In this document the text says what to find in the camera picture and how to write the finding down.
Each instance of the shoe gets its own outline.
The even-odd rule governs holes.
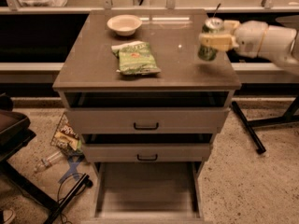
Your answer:
[[[16,217],[13,210],[0,210],[0,224],[9,224]]]

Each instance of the drawer handle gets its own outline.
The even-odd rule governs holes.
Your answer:
[[[159,123],[156,123],[155,127],[144,127],[144,126],[138,126],[136,123],[134,123],[134,129],[138,131],[155,131],[159,128]]]
[[[158,154],[156,154],[153,157],[149,157],[149,158],[144,158],[144,156],[143,156],[143,158],[141,158],[141,156],[139,154],[137,154],[137,159],[139,161],[157,161],[158,160]]]

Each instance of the green can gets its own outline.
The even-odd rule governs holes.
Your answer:
[[[216,34],[224,30],[224,23],[219,18],[209,18],[202,28],[204,34]],[[198,57],[205,61],[213,61],[216,58],[217,50],[201,45],[198,50]]]

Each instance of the dresser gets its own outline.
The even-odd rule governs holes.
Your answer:
[[[107,29],[120,14],[143,21],[134,35]],[[98,177],[82,223],[207,223],[197,180],[240,82],[224,53],[197,57],[205,19],[197,9],[90,13],[53,85]],[[111,46],[137,40],[149,42],[161,73],[117,72]]]

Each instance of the floor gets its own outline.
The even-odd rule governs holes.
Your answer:
[[[248,119],[283,114],[292,98],[235,98]],[[56,200],[76,183],[73,176],[60,187],[69,169],[67,159],[35,173],[41,158],[57,151],[52,138],[64,113],[59,99],[15,99],[15,111],[31,120],[36,138],[10,158],[22,175]],[[260,128],[257,134],[267,151],[258,155],[248,133],[234,112],[217,136],[209,161],[199,177],[206,221],[217,224],[297,224],[299,220],[299,123]],[[85,160],[77,171],[95,182],[93,168]],[[79,224],[91,216],[95,188],[85,189],[64,210],[64,222]],[[0,208],[13,208],[13,224],[43,223],[48,211],[0,176]],[[55,223],[62,223],[58,218]]]

